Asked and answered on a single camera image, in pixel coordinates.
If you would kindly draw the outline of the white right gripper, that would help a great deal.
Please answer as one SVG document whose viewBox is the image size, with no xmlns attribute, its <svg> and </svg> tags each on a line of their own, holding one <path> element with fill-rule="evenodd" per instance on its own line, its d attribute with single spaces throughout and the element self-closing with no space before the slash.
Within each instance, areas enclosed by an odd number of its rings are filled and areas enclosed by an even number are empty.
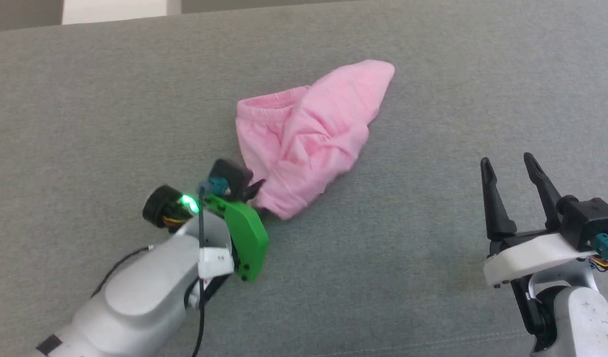
<svg viewBox="0 0 608 357">
<path fill-rule="evenodd" d="M 545 227 L 548 231 L 557 231 L 562 215 L 556 205 L 561 195 L 532 153 L 525 152 L 523 160 L 529 179 L 539 193 L 546 216 Z M 503 205 L 497 189 L 496 172 L 489 158 L 482 158 L 480 170 L 487 238 L 490 241 L 501 241 L 512 237 L 517 233 L 517 226 Z M 588 260 L 593 254 L 593 251 L 578 251 L 559 233 L 548 234 L 487 258 L 483 272 L 487 285 L 491 287 L 530 276 L 531 286 L 566 282 L 571 286 L 596 289 Z"/>
</svg>

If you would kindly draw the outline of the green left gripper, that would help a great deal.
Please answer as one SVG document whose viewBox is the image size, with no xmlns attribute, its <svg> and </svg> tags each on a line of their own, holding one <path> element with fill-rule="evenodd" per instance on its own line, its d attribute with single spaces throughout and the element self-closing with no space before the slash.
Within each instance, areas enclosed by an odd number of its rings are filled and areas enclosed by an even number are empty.
<svg viewBox="0 0 608 357">
<path fill-rule="evenodd" d="M 254 199 L 265 181 L 261 179 L 247 187 L 246 199 Z M 227 225 L 239 262 L 236 274 L 245 282 L 254 282 L 268 252 L 269 236 L 262 219 L 267 219 L 270 212 L 265 208 L 254 210 L 242 201 L 229 202 L 218 196 L 208 196 L 206 208 L 222 217 Z"/>
</svg>

